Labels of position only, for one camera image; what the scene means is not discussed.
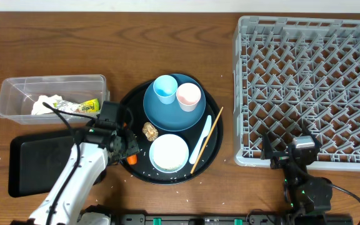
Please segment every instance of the blue plate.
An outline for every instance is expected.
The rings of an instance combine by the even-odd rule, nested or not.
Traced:
[[[193,83],[201,90],[201,100],[197,107],[191,112],[184,112],[178,100],[171,104],[163,104],[156,96],[152,82],[144,95],[144,112],[149,121],[156,127],[165,131],[183,131],[196,124],[203,116],[206,106],[205,94],[202,87],[193,78],[183,74],[171,74],[178,83]]]

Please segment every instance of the small bowl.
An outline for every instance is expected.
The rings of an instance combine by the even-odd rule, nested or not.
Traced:
[[[201,100],[201,90],[193,83],[185,83],[178,87],[176,92],[177,101],[183,111],[191,112]]]
[[[171,104],[176,99],[178,82],[172,76],[162,75],[154,81],[153,88],[157,98],[163,104]]]
[[[158,137],[149,148],[151,164],[162,173],[175,173],[179,171],[186,165],[188,156],[189,151],[186,142],[174,134],[165,134]],[[168,168],[169,166],[163,167],[170,160],[176,161],[176,165],[170,168]]]

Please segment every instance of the dish rack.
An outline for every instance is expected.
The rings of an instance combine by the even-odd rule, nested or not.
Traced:
[[[309,169],[360,171],[360,21],[243,16],[233,39],[234,159],[260,160],[304,123],[322,143]]]

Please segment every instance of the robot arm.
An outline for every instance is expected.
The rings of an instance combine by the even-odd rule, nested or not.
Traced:
[[[29,221],[40,225],[48,222],[48,225],[77,223],[91,187],[106,166],[139,152],[134,133],[129,129],[131,125],[124,127],[126,112],[131,116],[131,124],[133,114],[128,109],[114,102],[103,103],[99,118],[86,126],[86,132],[77,133],[81,138],[80,156],[78,147],[74,145],[63,172],[47,198],[30,215]],[[78,159],[79,164],[73,171]]]
[[[360,198],[333,185],[326,178],[308,174],[306,166],[317,159],[322,145],[304,126],[304,121],[301,128],[302,136],[295,137],[285,151],[274,151],[268,134],[262,134],[261,159],[269,159],[271,169],[282,169],[284,171],[284,197],[286,202],[291,203],[292,207],[290,211],[286,212],[284,218],[281,218],[277,223],[269,224],[353,224],[349,216],[334,217],[325,214],[331,209],[330,200],[333,196],[333,188],[351,195],[359,203]]]
[[[51,224],[76,224],[78,216],[94,181],[108,164],[108,152],[97,144],[82,142],[80,144],[80,165],[63,190],[59,198]],[[51,192],[41,205],[30,215],[34,224],[46,224],[49,209],[64,181],[69,176],[77,158],[76,145],[72,147],[69,161],[56,181]]]

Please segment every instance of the white bowl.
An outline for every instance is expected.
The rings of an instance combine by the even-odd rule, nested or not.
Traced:
[[[186,142],[174,134],[158,137],[149,148],[149,160],[162,173],[175,173],[188,161],[189,151]]]

